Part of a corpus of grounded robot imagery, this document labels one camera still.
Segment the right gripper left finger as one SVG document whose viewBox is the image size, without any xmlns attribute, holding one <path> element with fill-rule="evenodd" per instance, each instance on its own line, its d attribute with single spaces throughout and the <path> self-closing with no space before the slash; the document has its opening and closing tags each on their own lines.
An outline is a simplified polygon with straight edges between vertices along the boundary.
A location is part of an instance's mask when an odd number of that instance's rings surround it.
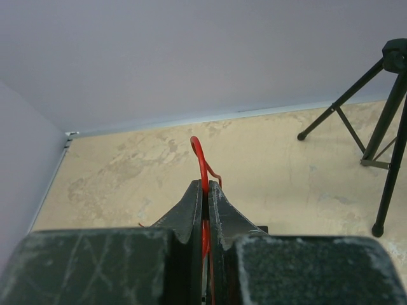
<svg viewBox="0 0 407 305">
<path fill-rule="evenodd" d="M 2 304 L 200 304 L 202 186 L 146 227 L 28 234 L 1 275 Z"/>
</svg>

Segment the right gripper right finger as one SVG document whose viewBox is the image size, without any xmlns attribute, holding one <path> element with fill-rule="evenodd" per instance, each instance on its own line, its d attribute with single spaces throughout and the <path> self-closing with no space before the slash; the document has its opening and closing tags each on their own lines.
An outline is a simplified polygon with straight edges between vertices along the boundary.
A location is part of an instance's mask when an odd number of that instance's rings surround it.
<svg viewBox="0 0 407 305">
<path fill-rule="evenodd" d="M 270 235 L 209 184 L 213 304 L 405 304 L 393 262 L 364 236 Z"/>
</svg>

